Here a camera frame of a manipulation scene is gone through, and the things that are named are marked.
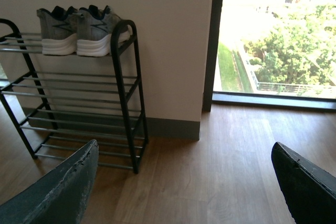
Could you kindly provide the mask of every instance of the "white shoe sole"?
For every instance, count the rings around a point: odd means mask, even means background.
[[[124,42],[130,38],[130,32],[120,34],[118,42]],[[101,40],[93,41],[86,39],[77,40],[77,55],[102,57],[111,53],[111,34],[107,34]]]
[[[76,51],[77,34],[72,34],[66,39],[43,39],[42,54],[44,55],[69,55]]]

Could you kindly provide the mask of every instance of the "tree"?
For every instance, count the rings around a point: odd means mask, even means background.
[[[330,84],[336,61],[336,6],[289,5],[273,28],[247,52],[262,60],[261,82]]]

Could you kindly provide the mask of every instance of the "gray sneaker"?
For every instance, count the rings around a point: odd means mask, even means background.
[[[52,12],[38,9],[41,24],[42,53],[44,55],[68,55],[77,49],[77,10],[67,11],[56,6]]]
[[[110,53],[111,33],[121,18],[110,6],[99,10],[90,5],[88,9],[80,8],[77,26],[77,55],[100,57]],[[122,31],[119,42],[130,38],[128,29]]]

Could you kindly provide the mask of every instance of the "white wall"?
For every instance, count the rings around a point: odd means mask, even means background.
[[[39,32],[37,9],[90,4],[110,5],[122,18],[136,23],[147,116],[199,122],[211,0],[0,0],[0,17],[12,20],[21,31]],[[101,65],[100,59],[88,63],[76,56],[37,60],[55,70]],[[11,67],[24,66],[15,63]]]

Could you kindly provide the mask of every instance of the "gray baseboard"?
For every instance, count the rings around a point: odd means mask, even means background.
[[[30,108],[23,108],[24,113],[27,115],[29,114],[32,109]],[[77,116],[71,116],[69,118],[68,115],[58,115],[57,119],[65,120],[65,121],[74,121],[74,122],[92,122],[92,118],[83,118]],[[30,121],[29,122],[32,126],[39,126],[39,127],[51,127],[49,122],[43,121]],[[101,124],[113,124],[113,125],[123,125],[123,122],[120,120],[115,120],[111,122],[107,122],[104,119],[95,119],[95,123]],[[200,122],[194,121],[183,121],[183,120],[171,120],[171,119],[158,119],[158,118],[147,118],[147,125],[148,125],[148,133],[149,136],[156,136],[156,137],[170,137],[170,138],[184,138],[190,140],[199,140],[200,139]],[[79,130],[81,127],[78,125],[59,125],[65,129],[73,129]],[[104,128],[98,129],[96,131],[107,133]]]
[[[147,118],[150,136],[200,139],[200,122]]]

